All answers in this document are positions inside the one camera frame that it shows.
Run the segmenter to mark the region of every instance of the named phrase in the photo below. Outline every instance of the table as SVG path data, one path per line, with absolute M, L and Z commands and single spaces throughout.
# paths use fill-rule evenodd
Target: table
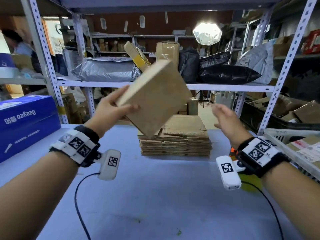
M 0 186 L 33 165 L 46 154 L 50 143 L 75 125 L 62 126 L 0 163 Z M 209 130 L 209 136 L 213 150 L 206 161 L 183 161 L 171 156 L 157 160 L 141 156 L 135 127 L 116 125 L 109 130 L 100 140 L 99 151 L 121 151 L 117 177 L 102 181 L 91 176 L 82 182 L 77 197 L 92 240 L 280 239 L 275 216 L 260 193 L 224 189 L 214 161 L 229 153 L 230 144 L 220 130 Z M 79 181 L 99 168 L 95 163 L 79 169 L 38 240 L 86 239 L 75 210 L 74 193 Z M 285 239 L 301 240 L 279 206 L 268 197 Z

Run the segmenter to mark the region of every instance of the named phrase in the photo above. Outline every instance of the white plastic crate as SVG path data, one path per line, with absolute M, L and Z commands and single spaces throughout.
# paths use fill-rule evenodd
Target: white plastic crate
M 290 149 L 286 144 L 290 143 L 292 136 L 311 136 L 320 137 L 320 131 L 317 130 L 297 130 L 297 129 L 264 129 L 263 136 L 278 146 L 284 154 L 286 154 L 292 162 L 298 165 L 298 169 L 308 177 L 320 182 L 320 169 L 310 163 L 307 159 L 298 155 L 294 150 Z

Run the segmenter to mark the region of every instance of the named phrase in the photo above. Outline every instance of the yellow tape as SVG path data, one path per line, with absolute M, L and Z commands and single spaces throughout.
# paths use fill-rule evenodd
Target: yellow tape
M 60 115 L 66 115 L 66 109 L 63 106 L 57 106 Z
M 143 67 L 146 62 L 142 59 L 141 56 L 137 55 L 134 59 L 133 59 L 134 64 L 137 65 L 138 68 Z

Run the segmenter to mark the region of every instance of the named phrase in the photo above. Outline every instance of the black plastic package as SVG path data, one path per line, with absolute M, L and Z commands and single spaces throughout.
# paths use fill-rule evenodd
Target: black plastic package
M 199 59 L 198 52 L 192 47 L 180 51 L 178 71 L 186 83 L 196 83 Z
M 199 82 L 206 84 L 240 85 L 253 82 L 261 74 L 239 65 L 214 65 L 199 72 Z
M 231 58 L 231 54 L 229 52 L 220 52 L 214 55 L 206 56 L 200 58 L 199 70 L 212 67 L 214 65 L 222 65 L 228 62 Z

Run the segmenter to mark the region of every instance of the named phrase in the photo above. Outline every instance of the hand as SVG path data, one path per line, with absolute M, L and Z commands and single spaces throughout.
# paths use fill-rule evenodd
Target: hand
M 219 124 L 214 124 L 214 126 L 222 130 L 235 150 L 242 142 L 252 137 L 234 111 L 223 104 L 212 104 L 211 107 L 212 113 L 219 121 Z
M 128 88 L 129 85 L 126 85 L 101 99 L 94 116 L 88 120 L 84 126 L 92 129 L 101 138 L 123 116 L 136 112 L 139 109 L 137 104 L 126 104 L 121 107 L 115 104 L 115 101 L 117 101 Z

